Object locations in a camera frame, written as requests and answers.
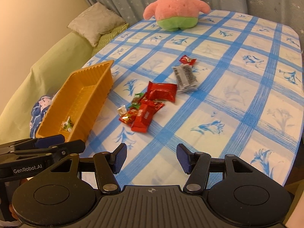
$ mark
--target metal screw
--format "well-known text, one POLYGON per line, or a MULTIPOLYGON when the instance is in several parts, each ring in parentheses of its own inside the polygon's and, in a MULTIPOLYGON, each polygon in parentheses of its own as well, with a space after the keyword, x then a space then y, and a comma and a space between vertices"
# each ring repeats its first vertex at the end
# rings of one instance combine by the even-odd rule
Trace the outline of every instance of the metal screw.
POLYGON ((118 189, 118 186, 116 184, 112 184, 112 183, 109 183, 109 184, 106 184, 102 187, 105 191, 114 191, 114 190, 117 190, 118 189))
POLYGON ((186 189, 189 191, 198 191, 201 189, 201 187, 196 183, 191 183, 186 186, 186 189))

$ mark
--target candy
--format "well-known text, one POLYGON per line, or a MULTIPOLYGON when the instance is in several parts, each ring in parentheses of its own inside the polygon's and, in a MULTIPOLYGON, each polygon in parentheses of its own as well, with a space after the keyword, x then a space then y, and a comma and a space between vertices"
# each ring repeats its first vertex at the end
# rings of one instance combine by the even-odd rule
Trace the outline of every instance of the candy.
POLYGON ((68 131, 70 133, 72 132, 73 126, 74 126, 74 123, 71 122, 70 117, 68 117, 67 120, 62 122, 62 124, 61 124, 61 128, 63 128, 65 131, 68 131))
POLYGON ((194 63, 195 63, 195 61, 196 61, 196 59, 187 57, 186 55, 183 55, 179 61, 182 64, 189 64, 190 66, 193 66, 194 63))
POLYGON ((150 126, 155 113, 155 106, 141 104, 135 121, 131 126, 131 130, 134 132, 147 133, 148 127, 150 126))
POLYGON ((140 101, 143 98, 143 96, 144 93, 136 93, 131 101, 131 105, 129 106, 129 108, 135 108, 138 110, 140 107, 140 101))
POLYGON ((119 120, 129 126, 132 125, 132 123, 135 121, 135 118, 138 114, 138 110, 136 109, 130 109, 127 111, 126 114, 124 114, 123 116, 121 116, 119 118, 119 120))
POLYGON ((163 102, 151 101, 146 99, 143 99, 141 103, 155 107, 155 113, 165 106, 165 103, 163 102))
POLYGON ((175 102, 177 85, 170 83, 152 83, 149 81, 148 90, 145 95, 147 100, 167 100, 175 102))
POLYGON ((118 114, 119 114, 120 116, 123 116, 124 114, 127 113, 127 108, 126 108, 125 105, 123 105, 122 107, 119 107, 119 108, 117 109, 117 111, 118 111, 118 114))
POLYGON ((175 66, 173 71, 176 76, 178 92, 197 90, 198 82, 189 64, 175 66))

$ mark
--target orange plastic tray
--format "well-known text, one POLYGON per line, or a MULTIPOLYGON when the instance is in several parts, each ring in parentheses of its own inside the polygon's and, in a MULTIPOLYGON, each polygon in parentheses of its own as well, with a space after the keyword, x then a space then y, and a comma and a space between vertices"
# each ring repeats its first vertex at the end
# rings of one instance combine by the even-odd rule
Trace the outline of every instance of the orange plastic tray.
POLYGON ((36 137, 62 134, 65 141, 87 140, 113 85, 113 60, 77 70, 69 76, 48 109, 36 137), (71 132, 61 128, 70 117, 71 132))

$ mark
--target blue patterned fabric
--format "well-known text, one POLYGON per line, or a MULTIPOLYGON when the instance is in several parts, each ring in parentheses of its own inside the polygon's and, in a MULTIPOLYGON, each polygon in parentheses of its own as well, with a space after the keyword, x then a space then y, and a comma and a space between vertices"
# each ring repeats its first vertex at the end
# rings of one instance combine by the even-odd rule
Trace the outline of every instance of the blue patterned fabric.
POLYGON ((52 103, 52 98, 49 96, 42 96, 34 105, 32 110, 32 118, 29 123, 30 137, 36 138, 36 132, 45 116, 47 110, 52 103))
MULTIPOLYGON (((185 184, 175 152, 183 143, 213 158, 235 154, 284 184, 303 130, 302 58, 298 35, 288 26, 246 14, 214 10, 198 24, 167 32, 155 19, 116 37, 84 67, 113 59, 114 85, 81 157, 128 146, 116 176, 121 186, 185 184), (172 67, 184 54, 197 58, 199 89, 178 93, 156 113, 147 134, 121 123, 149 81, 176 83, 172 67)), ((219 181, 210 174, 208 185, 219 181)))

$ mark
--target cream wall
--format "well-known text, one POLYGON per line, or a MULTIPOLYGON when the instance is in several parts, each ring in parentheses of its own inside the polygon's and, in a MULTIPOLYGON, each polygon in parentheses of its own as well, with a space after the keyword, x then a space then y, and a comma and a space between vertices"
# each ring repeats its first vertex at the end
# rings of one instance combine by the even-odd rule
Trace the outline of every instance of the cream wall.
POLYGON ((85 0, 0 0, 0 114, 31 66, 88 6, 85 0))

